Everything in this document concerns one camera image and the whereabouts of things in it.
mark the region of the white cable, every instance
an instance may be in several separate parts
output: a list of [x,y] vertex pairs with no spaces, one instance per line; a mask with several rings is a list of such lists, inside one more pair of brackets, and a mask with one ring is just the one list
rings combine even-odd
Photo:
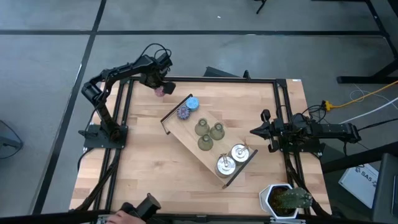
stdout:
[[378,111],[378,110],[381,109],[381,108],[384,108],[384,107],[386,107],[386,106],[392,104],[393,102],[395,102],[395,101],[397,101],[397,100],[398,100],[398,97],[395,98],[395,99],[393,99],[393,100],[391,100],[390,102],[386,103],[385,105],[382,105],[382,106],[380,106],[380,107],[378,107],[378,108],[376,108],[376,109],[374,109],[374,110],[372,110],[372,111],[369,111],[369,112],[367,112],[367,113],[365,113],[365,114],[361,114],[361,115],[359,115],[359,116],[356,116],[355,118],[351,118],[351,119],[348,119],[348,120],[346,120],[346,121],[340,122],[339,124],[344,124],[344,123],[347,123],[348,121],[352,121],[352,120],[354,120],[354,119],[356,119],[356,118],[360,118],[360,117],[362,117],[362,116],[366,116],[366,115],[368,115],[368,114],[371,114],[371,113],[373,113],[373,112],[375,112],[375,111]]
[[[352,92],[349,94],[349,98],[350,98],[351,100],[354,100],[353,97],[352,97],[353,93],[356,93],[356,92],[358,92],[358,91],[360,91],[360,92],[362,93],[362,96],[364,96],[365,93],[370,93],[369,91],[365,91],[365,90],[360,89],[360,87],[358,87],[356,84],[354,84],[354,85],[355,85],[355,87],[356,87],[358,90],[354,90],[354,91],[352,91]],[[378,95],[378,94],[373,94],[373,95],[374,95],[374,96],[381,97],[381,98],[387,100],[388,102],[390,102],[390,100],[387,99],[385,96]],[[365,98],[362,98],[361,100],[358,100],[356,103],[362,102],[362,101],[364,101],[364,99],[365,99]]]

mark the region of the person's hand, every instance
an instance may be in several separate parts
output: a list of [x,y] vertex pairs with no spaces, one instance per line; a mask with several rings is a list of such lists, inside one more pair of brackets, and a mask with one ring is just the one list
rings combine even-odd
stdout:
[[132,215],[127,214],[124,211],[118,211],[114,215],[111,215],[106,220],[106,223],[114,223],[114,224],[145,224],[141,219],[134,217]]

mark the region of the concrete floor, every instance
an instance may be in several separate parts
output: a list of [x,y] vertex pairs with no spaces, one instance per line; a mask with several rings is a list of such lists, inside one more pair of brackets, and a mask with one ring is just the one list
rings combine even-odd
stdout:
[[[398,47],[398,18],[387,1],[373,4]],[[99,5],[99,0],[0,0],[0,29],[91,30]],[[249,0],[114,0],[106,3],[99,30],[377,30],[365,3],[268,0],[256,15],[258,6]],[[0,217],[30,212],[87,41],[87,35],[0,35],[0,119],[25,142],[21,152],[0,160]],[[356,87],[339,85],[335,77],[371,75],[393,59],[384,39],[370,37],[101,35],[95,39],[83,82],[104,68],[135,60],[151,42],[172,50],[172,75],[202,76],[211,66],[237,75],[249,70],[258,78],[299,78],[308,105],[321,100],[336,105],[349,101]],[[359,86],[373,91],[382,85]],[[393,99],[397,90],[394,86],[381,94]],[[385,102],[372,96],[332,111],[326,118],[337,123]],[[85,127],[92,109],[79,94],[44,213],[68,210],[83,145],[77,131]],[[397,114],[389,106],[353,123],[362,127]],[[362,143],[373,148],[396,141],[397,130],[396,123],[389,123],[363,131]],[[342,142],[327,143],[342,151]],[[349,154],[364,150],[348,145]],[[330,195],[334,196],[331,201],[341,203],[338,194]]]

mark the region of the small green vase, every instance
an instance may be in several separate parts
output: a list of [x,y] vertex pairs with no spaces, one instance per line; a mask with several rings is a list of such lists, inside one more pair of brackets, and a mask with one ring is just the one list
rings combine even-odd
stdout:
[[198,140],[198,146],[203,151],[209,151],[213,147],[213,140],[208,134],[205,134]]
[[199,136],[209,133],[210,127],[205,118],[200,118],[197,125],[195,125],[195,132]]
[[224,137],[224,135],[224,126],[220,122],[215,123],[214,126],[210,129],[210,137],[214,140],[220,140]]

